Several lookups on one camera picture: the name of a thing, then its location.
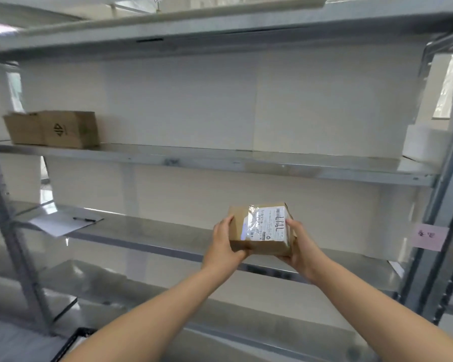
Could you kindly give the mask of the person's right hand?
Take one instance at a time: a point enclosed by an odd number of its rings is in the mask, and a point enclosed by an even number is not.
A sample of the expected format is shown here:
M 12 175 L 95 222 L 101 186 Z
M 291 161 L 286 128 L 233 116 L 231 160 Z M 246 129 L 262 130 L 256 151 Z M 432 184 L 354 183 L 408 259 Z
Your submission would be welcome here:
M 290 255 L 277 256 L 277 258 L 295 269 L 297 273 L 310 283 L 317 285 L 321 268 L 327 261 L 327 256 L 311 239 L 307 231 L 306 239 L 303 241 L 292 241 L 290 249 Z

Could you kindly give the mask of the person's left hand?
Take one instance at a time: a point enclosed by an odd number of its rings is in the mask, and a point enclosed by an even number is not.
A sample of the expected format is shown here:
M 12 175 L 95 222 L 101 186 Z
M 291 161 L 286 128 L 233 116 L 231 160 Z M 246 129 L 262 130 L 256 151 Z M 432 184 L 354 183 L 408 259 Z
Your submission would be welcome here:
M 248 249 L 233 251 L 230 245 L 229 235 L 218 233 L 217 223 L 213 228 L 212 241 L 203 257 L 201 269 L 232 274 L 250 255 L 251 251 Z

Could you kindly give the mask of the small taped cardboard parcel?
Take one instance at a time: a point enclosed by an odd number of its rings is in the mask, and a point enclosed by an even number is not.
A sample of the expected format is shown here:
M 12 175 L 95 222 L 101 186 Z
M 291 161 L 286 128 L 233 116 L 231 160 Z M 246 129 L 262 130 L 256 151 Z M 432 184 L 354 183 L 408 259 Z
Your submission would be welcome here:
M 251 254 L 290 256 L 295 233 L 286 223 L 292 219 L 284 202 L 267 205 L 230 206 L 230 247 Z

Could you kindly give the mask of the person's left forearm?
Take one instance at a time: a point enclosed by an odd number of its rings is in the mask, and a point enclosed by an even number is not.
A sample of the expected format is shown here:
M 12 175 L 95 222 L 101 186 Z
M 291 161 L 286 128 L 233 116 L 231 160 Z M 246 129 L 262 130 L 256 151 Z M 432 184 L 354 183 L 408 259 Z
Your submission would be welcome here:
M 238 267 L 217 262 L 95 332 L 63 362 L 156 362 L 208 297 Z

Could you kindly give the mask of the person's right forearm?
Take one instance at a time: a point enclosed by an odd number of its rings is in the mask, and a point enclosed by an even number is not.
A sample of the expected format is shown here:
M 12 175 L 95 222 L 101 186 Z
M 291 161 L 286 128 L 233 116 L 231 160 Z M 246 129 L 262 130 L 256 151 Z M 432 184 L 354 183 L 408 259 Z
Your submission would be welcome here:
M 327 257 L 311 281 L 383 362 L 453 362 L 453 338 Z

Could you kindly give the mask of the grey metal shelving rack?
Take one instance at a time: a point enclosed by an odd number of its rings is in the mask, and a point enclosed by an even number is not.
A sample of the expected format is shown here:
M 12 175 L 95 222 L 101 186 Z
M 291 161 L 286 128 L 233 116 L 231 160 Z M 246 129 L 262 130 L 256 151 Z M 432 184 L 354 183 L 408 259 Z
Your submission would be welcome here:
M 230 206 L 284 202 L 334 261 L 437 324 L 453 279 L 453 0 L 279 0 L 0 35 L 0 319 L 99 329 L 196 270 Z M 92 111 L 100 145 L 3 116 Z M 451 132 L 441 167 L 407 127 Z M 102 221 L 52 237 L 29 220 Z M 440 252 L 418 223 L 450 228 Z

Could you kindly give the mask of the pink sticky note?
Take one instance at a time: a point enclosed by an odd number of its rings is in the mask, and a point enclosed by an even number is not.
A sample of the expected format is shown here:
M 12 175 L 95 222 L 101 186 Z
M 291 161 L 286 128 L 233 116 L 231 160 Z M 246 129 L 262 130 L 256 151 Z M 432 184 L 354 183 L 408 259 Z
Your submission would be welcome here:
M 413 247 L 440 252 L 450 228 L 418 223 L 414 226 L 410 244 Z

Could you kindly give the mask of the white foam box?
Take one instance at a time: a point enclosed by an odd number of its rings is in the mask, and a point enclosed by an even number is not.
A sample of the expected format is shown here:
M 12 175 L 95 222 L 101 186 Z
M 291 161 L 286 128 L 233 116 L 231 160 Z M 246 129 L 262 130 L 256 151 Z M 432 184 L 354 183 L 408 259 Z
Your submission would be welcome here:
M 411 124 L 407 127 L 402 156 L 433 167 L 441 167 L 451 137 L 451 132 L 447 130 Z

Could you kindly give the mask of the white paper sheet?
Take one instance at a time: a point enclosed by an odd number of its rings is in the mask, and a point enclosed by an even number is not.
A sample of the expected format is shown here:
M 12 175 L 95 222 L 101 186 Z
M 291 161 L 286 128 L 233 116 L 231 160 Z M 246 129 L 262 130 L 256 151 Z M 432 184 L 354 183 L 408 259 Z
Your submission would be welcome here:
M 73 217 L 96 219 L 97 221 L 95 223 L 82 222 L 74 220 Z M 97 222 L 102 220 L 103 217 L 91 214 L 74 215 L 66 212 L 55 212 L 38 216 L 34 219 L 29 220 L 28 223 L 34 225 L 39 230 L 44 231 L 52 237 L 61 237 L 87 226 L 96 224 Z

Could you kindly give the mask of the black crate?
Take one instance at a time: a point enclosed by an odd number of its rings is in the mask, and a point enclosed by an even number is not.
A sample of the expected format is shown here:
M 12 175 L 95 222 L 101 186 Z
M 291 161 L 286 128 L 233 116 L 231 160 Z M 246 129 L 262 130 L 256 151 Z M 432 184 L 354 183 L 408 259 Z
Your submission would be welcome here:
M 61 362 L 67 353 L 71 352 L 74 348 L 78 347 L 83 341 L 93 335 L 97 329 L 80 327 L 68 338 L 66 343 L 61 347 L 59 352 L 54 356 L 50 362 Z

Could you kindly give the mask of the brown cardboard box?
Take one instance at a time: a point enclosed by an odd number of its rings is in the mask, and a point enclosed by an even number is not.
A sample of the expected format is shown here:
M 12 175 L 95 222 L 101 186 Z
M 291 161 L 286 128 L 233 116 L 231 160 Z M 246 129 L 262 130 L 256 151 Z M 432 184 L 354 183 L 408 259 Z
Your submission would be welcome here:
M 96 115 L 92 111 L 43 110 L 3 116 L 15 145 L 89 149 L 100 145 Z

